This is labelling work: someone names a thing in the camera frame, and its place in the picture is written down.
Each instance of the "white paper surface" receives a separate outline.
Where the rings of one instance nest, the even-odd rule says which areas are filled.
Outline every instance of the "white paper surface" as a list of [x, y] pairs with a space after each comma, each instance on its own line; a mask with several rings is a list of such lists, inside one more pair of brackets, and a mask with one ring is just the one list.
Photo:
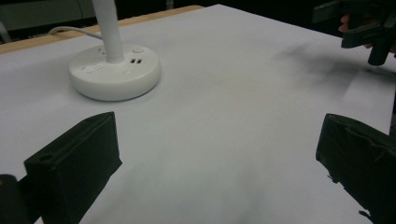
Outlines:
[[132, 101], [75, 92], [79, 37], [0, 55], [0, 173], [81, 120], [115, 111], [121, 168], [81, 223], [368, 224], [315, 159], [326, 113], [389, 131], [396, 62], [334, 36], [224, 6], [120, 28], [156, 51], [160, 83]]

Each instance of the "white cable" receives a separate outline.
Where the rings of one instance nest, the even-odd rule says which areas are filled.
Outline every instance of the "white cable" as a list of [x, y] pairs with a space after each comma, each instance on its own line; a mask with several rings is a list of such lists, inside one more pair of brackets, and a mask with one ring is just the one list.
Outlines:
[[90, 36], [98, 38], [98, 39], [102, 39], [102, 36], [99, 35], [99, 34], [90, 32], [88, 30], [84, 30], [84, 29], [80, 29], [80, 28], [76, 28], [76, 27], [71, 27], [71, 26], [58, 26], [58, 27], [52, 28], [49, 31], [49, 35], [53, 35], [53, 34], [55, 34], [57, 32], [60, 32], [60, 31], [77, 31], [77, 32], [81, 32], [83, 34], [90, 35]]
[[5, 43], [11, 42], [11, 37], [9, 37], [7, 29], [2, 22], [0, 22], [0, 36]]

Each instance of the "button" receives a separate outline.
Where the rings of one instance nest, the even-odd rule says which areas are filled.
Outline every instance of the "button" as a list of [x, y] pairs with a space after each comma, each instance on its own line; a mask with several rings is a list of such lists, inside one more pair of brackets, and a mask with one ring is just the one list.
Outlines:
[[145, 51], [145, 50], [143, 48], [140, 48], [140, 47], [135, 47], [135, 48], [132, 49], [133, 53], [141, 53], [143, 51]]

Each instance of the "wooden surface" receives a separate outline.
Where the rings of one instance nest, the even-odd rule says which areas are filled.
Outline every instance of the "wooden surface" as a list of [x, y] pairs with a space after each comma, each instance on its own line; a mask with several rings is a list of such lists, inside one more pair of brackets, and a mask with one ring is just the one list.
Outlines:
[[[142, 21], [156, 20], [156, 19], [159, 19], [162, 17], [172, 16], [172, 15], [192, 11], [192, 10], [199, 9], [199, 8], [202, 8], [202, 7], [200, 7], [200, 6], [180, 7], [180, 8], [174, 8], [174, 9], [156, 12], [156, 13], [152, 13], [152, 14], [148, 14], [148, 15], [143, 15], [143, 16], [139, 16], [139, 17], [133, 17], [130, 19], [125, 19], [125, 20], [119, 21], [119, 26], [130, 25], [130, 24], [134, 24], [134, 23], [138, 23], [138, 22], [142, 22]], [[87, 27], [84, 29], [87, 29], [92, 32], [99, 32], [99, 26], [97, 26], [97, 25]], [[0, 54], [19, 50], [19, 49], [28, 49], [31, 47], [45, 45], [48, 43], [53, 43], [53, 42], [81, 36], [81, 35], [84, 35], [84, 34], [80, 33], [80, 32], [75, 32], [75, 31], [67, 31], [67, 32], [58, 33], [56, 35], [44, 35], [44, 36], [40, 36], [40, 37], [36, 37], [36, 38], [32, 38], [32, 39], [26, 39], [26, 40], [16, 41], [16, 42], [12, 42], [12, 43], [7, 43], [7, 44], [0, 45]]]

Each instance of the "lamp base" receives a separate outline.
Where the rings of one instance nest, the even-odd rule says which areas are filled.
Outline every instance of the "lamp base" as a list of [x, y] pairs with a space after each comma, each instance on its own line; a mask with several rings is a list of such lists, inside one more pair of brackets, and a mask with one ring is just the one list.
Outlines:
[[77, 91], [95, 100], [122, 101], [150, 91], [160, 80], [161, 64], [151, 49], [123, 44], [125, 60], [108, 63], [104, 46], [82, 51], [70, 65]]

